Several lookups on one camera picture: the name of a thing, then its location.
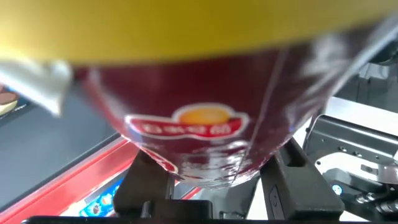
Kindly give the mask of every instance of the blue label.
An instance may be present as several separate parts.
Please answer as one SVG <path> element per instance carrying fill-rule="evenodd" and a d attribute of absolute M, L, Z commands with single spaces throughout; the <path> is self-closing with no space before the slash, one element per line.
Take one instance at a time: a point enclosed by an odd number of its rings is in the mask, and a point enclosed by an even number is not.
<path fill-rule="evenodd" d="M 106 217 L 113 213 L 113 197 L 123 180 L 117 181 L 90 202 L 79 214 L 81 217 Z"/>

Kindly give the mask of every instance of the screw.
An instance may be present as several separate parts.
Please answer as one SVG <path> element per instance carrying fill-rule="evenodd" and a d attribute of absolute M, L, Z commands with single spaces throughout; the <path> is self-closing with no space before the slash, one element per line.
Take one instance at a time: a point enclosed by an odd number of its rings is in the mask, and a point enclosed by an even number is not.
<path fill-rule="evenodd" d="M 340 146 L 340 147 L 338 148 L 338 150 L 343 151 L 343 152 L 347 152 L 347 149 L 344 148 L 343 146 Z"/>
<path fill-rule="evenodd" d="M 362 157 L 362 155 L 359 152 L 357 152 L 357 151 L 354 152 L 354 155 L 358 156 L 358 157 Z"/>

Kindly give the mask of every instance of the black machine part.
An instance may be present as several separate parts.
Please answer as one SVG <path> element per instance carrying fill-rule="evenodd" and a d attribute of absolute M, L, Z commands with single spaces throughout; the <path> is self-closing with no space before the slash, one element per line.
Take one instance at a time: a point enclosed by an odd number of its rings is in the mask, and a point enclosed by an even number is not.
<path fill-rule="evenodd" d="M 270 220 L 338 220 L 343 202 L 301 147 L 290 140 L 261 169 Z"/>
<path fill-rule="evenodd" d="M 24 223 L 339 223 L 344 205 L 294 140 L 280 149 L 260 173 L 271 220 L 217 220 L 213 219 L 209 201 L 171 200 L 171 175 L 139 152 L 114 198 L 119 217 L 32 217 Z M 279 199 L 278 212 L 283 216 L 272 216 L 275 198 Z"/>

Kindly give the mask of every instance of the black metal bracket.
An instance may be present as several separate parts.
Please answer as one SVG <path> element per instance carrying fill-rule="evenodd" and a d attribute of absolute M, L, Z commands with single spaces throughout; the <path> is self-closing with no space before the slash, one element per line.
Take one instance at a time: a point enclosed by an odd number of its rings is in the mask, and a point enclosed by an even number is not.
<path fill-rule="evenodd" d="M 344 211 L 294 139 L 264 165 L 261 181 L 270 220 L 338 220 Z"/>
<path fill-rule="evenodd" d="M 156 161 L 140 151 L 114 198 L 120 216 L 140 217 L 145 202 L 172 199 L 174 180 Z"/>

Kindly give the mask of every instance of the orange circle logo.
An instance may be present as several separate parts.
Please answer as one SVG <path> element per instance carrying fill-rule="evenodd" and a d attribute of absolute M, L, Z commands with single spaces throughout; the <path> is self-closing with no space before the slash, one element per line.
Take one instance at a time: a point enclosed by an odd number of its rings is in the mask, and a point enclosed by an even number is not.
<path fill-rule="evenodd" d="M 178 117 L 182 124 L 223 124 L 230 119 L 230 114 L 224 108 L 203 107 L 183 112 Z"/>

